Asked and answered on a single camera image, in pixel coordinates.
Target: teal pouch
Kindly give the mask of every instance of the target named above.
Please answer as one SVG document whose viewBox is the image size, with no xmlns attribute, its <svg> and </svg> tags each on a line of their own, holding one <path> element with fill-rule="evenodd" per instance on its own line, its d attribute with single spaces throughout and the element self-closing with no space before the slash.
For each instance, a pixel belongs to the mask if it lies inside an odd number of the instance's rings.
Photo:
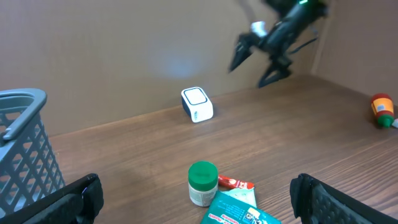
<svg viewBox="0 0 398 224">
<path fill-rule="evenodd" d="M 217 191 L 201 224 L 281 224 L 258 208 Z"/>
</svg>

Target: green cap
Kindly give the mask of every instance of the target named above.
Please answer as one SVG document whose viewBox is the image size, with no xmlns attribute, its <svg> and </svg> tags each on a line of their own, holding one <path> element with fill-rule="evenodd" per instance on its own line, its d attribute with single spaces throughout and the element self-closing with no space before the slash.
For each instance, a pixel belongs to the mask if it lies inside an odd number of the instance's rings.
<svg viewBox="0 0 398 224">
<path fill-rule="evenodd" d="M 198 191 L 206 192 L 213 189 L 218 183 L 217 167 L 207 161 L 192 164 L 188 171 L 188 182 Z"/>
<path fill-rule="evenodd" d="M 394 118 L 391 115 L 384 114 L 377 119 L 377 122 L 383 127 L 383 128 L 390 128 L 392 123 L 394 122 Z"/>
</svg>

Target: jar with green lid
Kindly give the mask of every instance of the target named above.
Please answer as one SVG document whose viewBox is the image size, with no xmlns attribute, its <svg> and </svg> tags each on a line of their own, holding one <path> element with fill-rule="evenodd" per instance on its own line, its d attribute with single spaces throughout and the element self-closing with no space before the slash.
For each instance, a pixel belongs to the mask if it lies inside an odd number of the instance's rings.
<svg viewBox="0 0 398 224">
<path fill-rule="evenodd" d="M 192 164 L 188 171 L 189 197 L 198 206 L 211 204 L 218 190 L 218 171 L 214 164 L 199 161 Z"/>
</svg>

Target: wall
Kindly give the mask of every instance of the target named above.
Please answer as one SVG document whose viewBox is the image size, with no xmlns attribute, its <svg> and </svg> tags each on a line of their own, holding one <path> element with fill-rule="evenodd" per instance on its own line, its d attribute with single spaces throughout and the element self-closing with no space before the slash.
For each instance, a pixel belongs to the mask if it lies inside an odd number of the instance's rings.
<svg viewBox="0 0 398 224">
<path fill-rule="evenodd" d="M 398 101 L 397 0 L 335 1 L 315 75 Z"/>
<path fill-rule="evenodd" d="M 0 90 L 45 90 L 54 135 L 178 105 L 190 86 L 210 96 L 252 88 L 267 55 L 227 73 L 255 19 L 242 5 L 268 29 L 276 21 L 257 0 L 1 1 Z M 295 73 L 309 71 L 313 50 L 295 56 Z"/>
</svg>

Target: orange bottle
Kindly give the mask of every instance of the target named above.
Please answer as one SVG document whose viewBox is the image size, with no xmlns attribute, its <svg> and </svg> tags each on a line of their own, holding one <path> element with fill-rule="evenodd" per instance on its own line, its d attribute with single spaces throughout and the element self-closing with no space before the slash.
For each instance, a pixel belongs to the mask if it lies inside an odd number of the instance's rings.
<svg viewBox="0 0 398 224">
<path fill-rule="evenodd" d="M 394 122 L 394 104 L 389 95 L 378 93 L 372 97 L 372 109 L 377 123 L 383 128 L 390 128 Z"/>
</svg>

